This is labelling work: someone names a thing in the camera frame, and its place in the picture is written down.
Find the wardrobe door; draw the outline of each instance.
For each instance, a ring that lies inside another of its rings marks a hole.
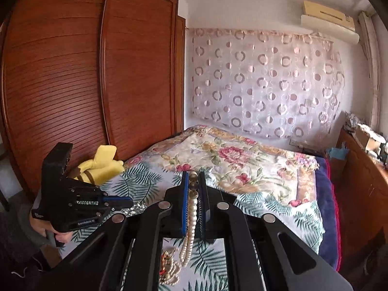
[[[175,132],[176,13],[177,0],[106,0],[102,99],[110,143],[117,146],[119,159]]]
[[[69,166],[107,143],[98,84],[104,1],[18,0],[12,10],[2,54],[3,120],[34,193],[57,142],[74,144]]]
[[[185,83],[186,19],[177,16],[175,25],[175,132],[183,131],[183,105]]]

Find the pearl necklace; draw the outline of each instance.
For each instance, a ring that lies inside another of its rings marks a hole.
[[[183,239],[183,246],[179,253],[179,259],[183,267],[186,267],[189,263],[193,251],[195,226],[197,225],[197,198],[198,192],[196,190],[189,191],[186,237]]]
[[[173,259],[176,249],[164,251],[160,260],[159,283],[174,286],[179,282],[182,266]]]
[[[186,236],[183,239],[183,245],[179,252],[179,259],[182,265],[173,259],[173,252],[164,251],[161,257],[159,283],[174,286],[179,282],[179,273],[183,267],[186,267],[190,261],[193,252],[193,243],[195,235],[195,226],[197,225],[197,203],[198,203],[198,175],[196,172],[189,174],[189,194],[187,198],[187,219]]]

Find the human hand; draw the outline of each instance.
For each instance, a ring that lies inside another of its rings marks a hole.
[[[61,233],[54,229],[49,221],[39,220],[32,217],[30,212],[30,223],[32,228],[40,235],[46,237],[46,230],[55,233],[55,239],[61,243],[68,243],[71,240],[72,232]]]

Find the floral bedspread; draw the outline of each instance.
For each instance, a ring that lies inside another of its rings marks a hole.
[[[233,194],[264,192],[284,205],[316,200],[314,156],[264,146],[224,130],[195,126],[125,163],[147,159],[172,172],[209,168],[215,184]]]
[[[217,128],[195,126],[155,144],[125,166],[125,172],[101,189],[149,206],[162,200],[166,189],[180,183],[182,171],[203,171],[208,186],[237,195],[235,205],[244,213],[276,215],[318,253],[324,229],[315,191],[318,164],[312,156],[263,146]],[[76,231],[72,241],[61,248],[61,255],[65,257],[96,228]],[[163,248],[178,248],[181,243],[180,239],[165,238]],[[179,283],[160,285],[159,290],[227,290],[223,240],[213,245],[195,241]]]

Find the wooden dresser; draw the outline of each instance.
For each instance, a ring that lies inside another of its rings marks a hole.
[[[337,147],[343,142],[350,151],[335,190],[341,226],[341,273],[346,276],[388,237],[388,172],[342,129]]]
[[[101,144],[127,160],[182,132],[177,11],[178,0],[16,1],[0,32],[0,133],[27,193],[57,142],[74,144],[71,170]]]

